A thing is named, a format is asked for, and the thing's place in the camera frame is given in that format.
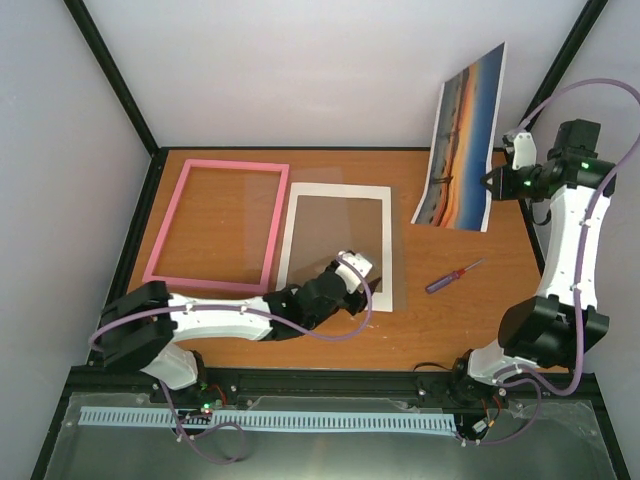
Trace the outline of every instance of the wooden table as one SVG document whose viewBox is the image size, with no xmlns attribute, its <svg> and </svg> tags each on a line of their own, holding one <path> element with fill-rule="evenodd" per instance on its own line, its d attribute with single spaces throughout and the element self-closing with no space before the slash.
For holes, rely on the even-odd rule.
<svg viewBox="0 0 640 480">
<path fill-rule="evenodd" d="M 504 311 L 531 297 L 540 276 L 517 202 L 493 203 L 487 233 L 410 224 L 424 187 L 428 155 L 425 151 L 380 150 L 172 150 L 129 289 L 141 284 L 186 159 L 287 163 L 294 180 L 314 181 L 304 178 L 305 172 L 311 169 L 324 172 L 322 175 L 328 177 L 340 175 L 343 183 L 388 185 L 397 193 L 395 198 L 399 202 L 396 207 L 402 225 L 406 309 L 374 313 L 371 328 L 346 342 L 330 343 L 305 337 L 284 342 L 217 338 L 192 340 L 181 346 L 200 352 L 207 366 L 407 370 L 422 361 L 451 365 L 467 349 L 491 342 L 497 335 Z M 494 163 L 502 161 L 501 153 L 494 154 Z M 199 278 L 214 274 L 236 281 L 249 281 L 259 275 L 259 268 L 254 268 L 259 256 L 246 252 L 250 240 L 245 238 L 246 222 L 257 222 L 256 232 L 264 230 L 262 227 L 264 222 L 268 226 L 273 204 L 265 201 L 262 205 L 253 199 L 252 214 L 249 219 L 244 218 L 243 209 L 247 208 L 244 199 L 251 192 L 246 188 L 239 192 L 238 188 L 246 186 L 246 181 L 237 175 L 224 175 L 227 173 L 214 171 L 194 177 L 187 184 L 184 208 L 181 204 L 176 212 L 158 265 L 162 273 Z M 284 217 L 283 214 L 280 239 Z M 209 224 L 212 218 L 216 228 L 203 225 L 203 219 Z M 279 251 L 278 243 L 273 272 L 277 271 Z M 487 261 L 464 279 L 435 295 L 424 292 L 430 281 L 482 257 Z M 172 290 L 224 298 L 218 292 Z M 353 319 L 340 312 L 317 331 L 327 335 L 344 334 L 353 330 L 356 321 L 362 318 Z"/>
</svg>

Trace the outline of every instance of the purple cable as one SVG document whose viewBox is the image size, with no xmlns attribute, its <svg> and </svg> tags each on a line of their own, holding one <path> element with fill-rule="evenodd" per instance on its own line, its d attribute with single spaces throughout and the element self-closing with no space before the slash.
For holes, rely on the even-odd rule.
<svg viewBox="0 0 640 480">
<path fill-rule="evenodd" d="M 216 457 L 210 457 L 208 455 L 206 455 L 205 453 L 202 452 L 202 450 L 200 450 L 198 448 L 198 446 L 196 445 L 196 442 L 194 440 L 191 439 L 191 437 L 189 436 L 189 434 L 187 434 L 186 430 L 184 429 L 184 425 L 183 425 L 183 421 L 180 421 L 180 416 L 178 415 L 178 412 L 176 411 L 176 407 L 173 405 L 173 400 L 171 399 L 171 393 L 169 392 L 169 387 L 167 387 L 167 385 L 162 381 L 159 380 L 160 383 L 160 387 L 162 388 L 162 391 L 164 392 L 164 396 L 167 399 L 167 405 L 169 405 L 169 410 L 171 410 L 171 414 L 173 415 L 173 418 L 176 422 L 176 431 L 178 432 L 178 438 L 184 438 L 184 440 L 187 442 L 187 444 L 192 448 L 192 450 L 194 452 L 196 452 L 198 455 L 200 455 L 202 458 L 204 458 L 207 462 L 211 462 L 214 463 L 216 465 L 229 465 L 231 463 L 237 462 L 238 460 L 240 460 L 242 457 L 244 457 L 244 455 L 247 452 L 247 437 L 245 435 L 244 430 L 242 429 L 242 427 L 240 425 L 238 425 L 235 422 L 223 422 L 220 423 L 218 425 L 216 425 L 215 427 L 211 427 L 210 429 L 206 430 L 205 432 L 199 433 L 198 435 L 195 435 L 193 438 L 199 438 L 199 437 L 203 437 L 205 434 L 210 434 L 210 433 L 214 433 L 218 430 L 220 430 L 221 428 L 224 427 L 233 427 L 236 430 L 238 430 L 238 432 L 240 432 L 240 438 L 242 441 L 242 448 L 240 449 L 240 453 L 238 453 L 237 455 L 227 458 L 225 460 L 221 460 L 219 458 Z"/>
<path fill-rule="evenodd" d="M 306 328 L 303 328 L 300 325 L 293 323 L 291 320 L 287 320 L 286 318 L 279 317 L 277 315 L 274 315 L 273 313 L 255 310 L 253 308 L 243 309 L 243 307 L 237 307 L 237 306 L 231 306 L 231 305 L 193 305 L 192 310 L 237 311 L 237 312 L 244 311 L 246 313 L 251 313 L 253 315 L 260 315 L 262 317 L 268 318 L 269 320 L 274 320 L 276 322 L 282 323 L 283 325 L 293 328 L 294 330 L 297 330 L 300 333 L 309 335 L 310 337 L 314 337 L 319 340 L 326 340 L 328 342 L 341 342 L 344 340 L 349 340 L 350 338 L 353 338 L 356 335 L 358 335 L 360 332 L 362 332 L 362 330 L 364 330 L 369 324 L 369 322 L 371 321 L 371 315 L 373 313 L 373 293 L 371 292 L 371 289 L 369 288 L 369 285 L 367 284 L 367 281 L 365 280 L 365 278 L 360 274 L 360 272 L 355 267 L 353 267 L 350 263 L 347 263 L 344 260 L 342 260 L 342 257 L 337 257 L 337 260 L 342 265 L 349 268 L 356 275 L 358 280 L 360 280 L 360 282 L 362 283 L 362 286 L 364 287 L 364 293 L 367 297 L 367 315 L 364 321 L 353 332 L 347 333 L 345 335 L 338 335 L 338 336 L 321 335 L 311 330 L 307 330 Z M 163 308 L 155 308 L 153 310 L 146 310 L 144 312 L 138 312 L 131 315 L 127 315 L 126 317 L 122 317 L 122 318 L 119 318 L 118 320 L 114 320 L 113 322 L 96 330 L 94 334 L 91 335 L 91 337 L 89 337 L 89 345 L 93 350 L 101 352 L 103 350 L 102 348 L 100 348 L 98 344 L 96 344 L 96 341 L 98 340 L 98 338 L 100 338 L 102 335 L 109 332 L 110 330 L 113 330 L 114 328 L 118 328 L 127 323 L 133 322 L 135 320 L 140 320 L 141 318 L 152 317 L 154 315 L 161 315 L 163 313 L 184 312 L 186 309 L 187 309 L 186 306 L 163 307 Z"/>
<path fill-rule="evenodd" d="M 309 335 L 311 337 L 314 338 L 318 338 L 320 340 L 326 340 L 326 341 L 330 341 L 330 342 L 338 342 L 338 341 L 342 341 L 342 340 L 348 340 L 350 338 L 355 337 L 357 334 L 359 334 L 360 332 L 362 332 L 362 330 L 364 330 L 366 328 L 366 326 L 369 324 L 369 322 L 371 321 L 371 315 L 373 312 L 373 293 L 371 292 L 371 289 L 369 288 L 369 285 L 367 284 L 367 281 L 365 280 L 365 278 L 360 274 L 360 272 L 351 264 L 347 263 L 346 261 L 344 261 L 342 259 L 342 257 L 337 257 L 336 260 L 341 263 L 342 265 L 346 266 L 347 268 L 349 268 L 358 278 L 358 280 L 360 280 L 360 283 L 362 283 L 362 286 L 364 287 L 364 293 L 367 297 L 367 315 L 364 319 L 364 321 L 360 324 L 360 326 L 358 328 L 356 328 L 353 332 L 351 333 L 347 333 L 346 335 L 340 335 L 340 336 L 329 336 L 329 335 L 320 335 L 318 333 L 314 333 L 311 330 L 307 330 L 306 328 L 303 328 L 295 323 L 293 323 L 290 320 L 287 320 L 286 318 L 282 318 L 279 317 L 277 315 L 274 315 L 272 313 L 269 312 L 262 312 L 260 310 L 255 310 L 253 308 L 246 308 L 244 310 L 242 310 L 242 307 L 236 307 L 236 306 L 231 306 L 231 305 L 194 305 L 192 307 L 193 310 L 213 310 L 213 311 L 244 311 L 247 313 L 251 313 L 251 314 L 255 314 L 255 315 L 260 315 L 263 317 L 266 317 L 270 320 L 275 320 L 276 322 L 280 322 L 284 325 L 287 325 L 288 327 L 293 328 L 294 330 L 297 330 L 305 335 Z M 89 345 L 91 346 L 92 349 L 97 350 L 99 352 L 103 351 L 102 348 L 100 348 L 99 345 L 96 344 L 96 341 L 105 333 L 107 333 L 110 330 L 113 330 L 114 328 L 118 328 L 122 325 L 125 325 L 127 323 L 133 322 L 135 320 L 140 320 L 141 318 L 147 318 L 147 317 L 152 317 L 154 315 L 162 315 L 164 313 L 172 313 L 172 312 L 184 312 L 186 311 L 186 306 L 179 306 L 179 307 L 163 307 L 163 308 L 155 308 L 152 310 L 147 310 L 144 312 L 138 312 L 138 313 L 134 313 L 132 315 L 127 315 L 126 317 L 122 317 L 119 318 L 118 320 L 114 320 L 113 322 L 109 323 L 108 325 L 105 325 L 104 327 L 99 328 L 98 330 L 96 330 L 94 332 L 93 335 L 91 335 L 91 337 L 89 338 Z M 187 435 L 187 432 L 184 429 L 184 420 L 181 421 L 180 417 L 178 416 L 178 412 L 176 411 L 175 406 L 173 405 L 173 400 L 171 399 L 171 393 L 169 392 L 169 388 L 167 387 L 167 385 L 159 380 L 160 386 L 162 387 L 162 391 L 164 392 L 164 396 L 167 400 L 167 405 L 169 405 L 169 410 L 171 410 L 171 413 L 175 419 L 176 422 L 176 431 L 178 432 L 178 435 L 181 436 L 180 438 L 184 438 L 185 441 L 187 442 L 187 444 L 193 449 L 193 451 L 195 453 L 197 453 L 200 457 L 202 457 L 203 459 L 205 459 L 208 462 L 214 463 L 216 465 L 229 465 L 230 463 L 234 463 L 236 461 L 238 461 L 240 458 L 242 458 L 247 450 L 247 442 L 246 442 L 246 436 L 245 436 L 245 432 L 242 429 L 242 427 L 240 425 L 238 425 L 235 422 L 224 422 L 224 423 L 220 423 L 214 427 L 211 427 L 207 430 L 205 430 L 202 433 L 199 433 L 197 435 L 194 435 L 193 440 L 191 439 L 191 437 L 189 435 Z M 218 430 L 220 430 L 221 428 L 224 427 L 233 427 L 236 430 L 238 430 L 241 434 L 242 437 L 242 448 L 241 448 L 241 452 L 231 458 L 225 459 L 225 460 L 221 460 L 219 458 L 215 458 L 215 457 L 210 457 L 208 455 L 206 455 L 205 453 L 203 453 L 196 445 L 195 443 L 195 439 L 196 438 L 201 438 L 204 437 L 205 435 L 210 435 Z"/>
<path fill-rule="evenodd" d="M 582 80 L 580 82 L 572 83 L 564 88 L 561 88 L 556 93 L 551 95 L 545 101 L 543 101 L 540 105 L 538 105 L 532 112 L 529 114 L 527 118 L 525 118 L 520 125 L 515 129 L 516 132 L 524 130 L 524 128 L 529 124 L 531 119 L 535 117 L 538 113 L 542 111 L 547 105 L 554 102 L 559 96 L 567 93 L 574 88 L 583 87 L 586 85 L 596 85 L 596 84 L 605 84 L 612 85 L 618 88 L 621 88 L 627 92 L 629 92 L 633 98 L 635 98 L 638 105 L 640 105 L 640 92 L 633 88 L 631 85 L 621 82 L 619 80 L 613 80 L 610 78 L 592 78 L 589 80 Z M 602 196 L 602 192 L 607 187 L 609 182 L 613 179 L 613 177 L 618 173 L 618 171 L 623 168 L 630 160 L 633 154 L 636 152 L 638 147 L 640 146 L 640 135 L 636 138 L 636 141 L 633 143 L 629 151 L 622 157 L 622 159 L 615 165 L 611 171 L 604 177 L 598 188 L 596 188 L 595 192 L 591 196 L 591 200 L 589 201 L 589 205 L 587 206 L 587 211 L 585 213 L 585 220 L 591 219 L 593 215 L 593 211 L 596 208 L 598 200 Z M 584 261 L 584 252 L 587 245 L 587 235 L 589 234 L 589 226 L 587 224 L 583 224 L 582 229 L 580 230 L 580 238 L 578 240 L 578 253 L 576 255 L 576 269 L 573 276 L 574 285 L 579 285 L 582 280 L 582 262 Z M 544 378 L 540 373 L 536 372 L 534 369 L 526 366 L 520 365 L 518 367 L 508 367 L 499 372 L 496 372 L 496 377 L 499 377 L 501 373 L 511 372 L 516 370 L 517 368 L 526 371 L 533 375 L 536 380 L 538 380 L 547 390 L 552 392 L 555 395 L 566 397 L 571 395 L 576 391 L 578 385 L 580 384 L 580 380 L 582 378 L 582 371 L 584 367 L 584 324 L 582 318 L 582 302 L 580 298 L 580 289 L 573 289 L 573 302 L 575 306 L 575 315 L 576 315 L 576 363 L 575 369 L 573 371 L 573 378 L 571 379 L 571 383 L 565 389 L 559 389 L 550 383 L 546 378 Z"/>
</svg>

